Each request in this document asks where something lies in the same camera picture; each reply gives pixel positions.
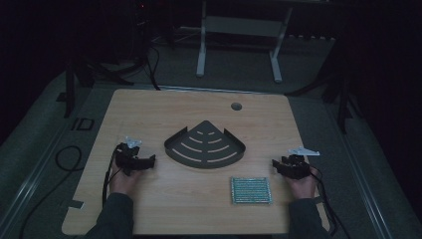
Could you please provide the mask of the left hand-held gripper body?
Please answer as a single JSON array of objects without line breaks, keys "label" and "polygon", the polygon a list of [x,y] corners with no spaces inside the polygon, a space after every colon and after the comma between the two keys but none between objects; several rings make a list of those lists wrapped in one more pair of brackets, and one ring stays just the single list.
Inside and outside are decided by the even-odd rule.
[{"label": "left hand-held gripper body", "polygon": [[142,141],[140,139],[133,139],[127,136],[125,141],[116,147],[115,164],[127,176],[130,176],[136,170],[149,169],[149,159],[141,159],[137,156],[141,144]]}]

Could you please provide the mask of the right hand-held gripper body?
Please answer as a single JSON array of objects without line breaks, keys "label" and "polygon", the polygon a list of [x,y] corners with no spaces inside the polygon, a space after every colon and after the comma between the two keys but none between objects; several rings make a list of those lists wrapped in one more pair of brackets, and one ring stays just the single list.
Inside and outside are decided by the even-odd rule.
[{"label": "right hand-held gripper body", "polygon": [[299,146],[289,149],[289,156],[283,156],[278,163],[278,173],[290,179],[302,179],[310,176],[311,166],[306,162],[306,156],[320,156],[318,151]]}]

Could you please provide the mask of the person's right hand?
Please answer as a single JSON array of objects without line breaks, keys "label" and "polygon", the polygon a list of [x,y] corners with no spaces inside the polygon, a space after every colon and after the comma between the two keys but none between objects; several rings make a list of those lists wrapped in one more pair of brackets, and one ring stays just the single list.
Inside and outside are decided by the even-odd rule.
[{"label": "person's right hand", "polygon": [[286,177],[286,182],[288,183],[295,199],[308,199],[315,197],[317,188],[315,179],[316,174],[317,170],[312,167],[311,174],[302,179],[291,179]]}]

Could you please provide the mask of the person's left hand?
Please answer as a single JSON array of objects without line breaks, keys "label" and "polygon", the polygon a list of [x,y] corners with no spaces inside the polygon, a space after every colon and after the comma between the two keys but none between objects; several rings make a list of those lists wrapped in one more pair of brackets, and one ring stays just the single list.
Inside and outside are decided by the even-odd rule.
[{"label": "person's left hand", "polygon": [[111,173],[113,178],[109,182],[110,193],[120,193],[131,197],[136,191],[142,171],[133,171],[130,176],[125,175],[115,163],[112,164]]}]

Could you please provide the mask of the small grey ribbed tray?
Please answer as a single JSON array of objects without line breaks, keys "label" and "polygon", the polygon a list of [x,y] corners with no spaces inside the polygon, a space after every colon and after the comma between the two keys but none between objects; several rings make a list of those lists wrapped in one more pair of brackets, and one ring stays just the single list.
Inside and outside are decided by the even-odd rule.
[{"label": "small grey ribbed tray", "polygon": [[233,204],[271,204],[272,193],[267,177],[232,177]]}]

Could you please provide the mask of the black corner shelf tray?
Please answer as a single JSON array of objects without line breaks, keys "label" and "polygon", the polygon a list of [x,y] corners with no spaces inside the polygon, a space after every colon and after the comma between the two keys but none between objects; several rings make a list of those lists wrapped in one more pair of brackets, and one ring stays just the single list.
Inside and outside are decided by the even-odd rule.
[{"label": "black corner shelf tray", "polygon": [[233,133],[221,131],[204,120],[192,129],[183,128],[164,142],[166,154],[178,163],[199,168],[222,168],[239,161],[246,145]]}]

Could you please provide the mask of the black tripod stand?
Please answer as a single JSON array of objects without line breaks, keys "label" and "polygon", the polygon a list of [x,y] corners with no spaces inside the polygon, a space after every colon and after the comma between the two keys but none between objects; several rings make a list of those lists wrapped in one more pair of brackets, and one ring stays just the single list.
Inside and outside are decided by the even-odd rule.
[{"label": "black tripod stand", "polygon": [[353,51],[346,42],[337,39],[323,61],[316,78],[308,85],[286,93],[288,97],[298,97],[322,85],[326,85],[321,95],[325,104],[339,100],[336,123],[342,133],[346,133],[345,121],[351,117],[348,105],[354,108],[350,98],[352,82],[358,75],[358,67],[353,59]]},{"label": "black tripod stand", "polygon": [[144,66],[147,66],[149,69],[149,77],[153,87],[159,91],[160,87],[158,86],[154,77],[155,68],[151,68],[148,57],[137,58],[134,60],[134,64],[132,66],[116,71],[111,71],[104,67],[101,63],[89,58],[88,56],[81,54],[72,56],[68,59],[66,64],[66,88],[57,97],[58,102],[64,102],[66,104],[64,118],[67,119],[75,107],[75,79],[78,79],[82,87],[90,88],[95,83],[94,73],[98,73],[104,76],[105,79],[109,82],[114,82],[125,86],[133,86],[134,82],[125,80],[122,75],[134,72],[135,70],[138,70]]}]

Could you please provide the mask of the white metal stand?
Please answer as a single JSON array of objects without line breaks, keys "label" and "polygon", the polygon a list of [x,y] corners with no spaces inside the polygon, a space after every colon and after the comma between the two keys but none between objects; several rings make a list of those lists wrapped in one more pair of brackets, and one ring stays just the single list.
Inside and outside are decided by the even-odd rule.
[{"label": "white metal stand", "polygon": [[275,83],[283,81],[282,71],[279,64],[279,53],[286,36],[288,24],[293,13],[289,7],[284,15],[283,21],[253,20],[244,18],[213,16],[207,13],[207,0],[202,0],[201,6],[201,27],[200,27],[200,48],[197,60],[196,76],[201,78],[205,74],[206,64],[206,34],[223,33],[245,36],[271,37],[276,40],[276,46],[269,52]]}]

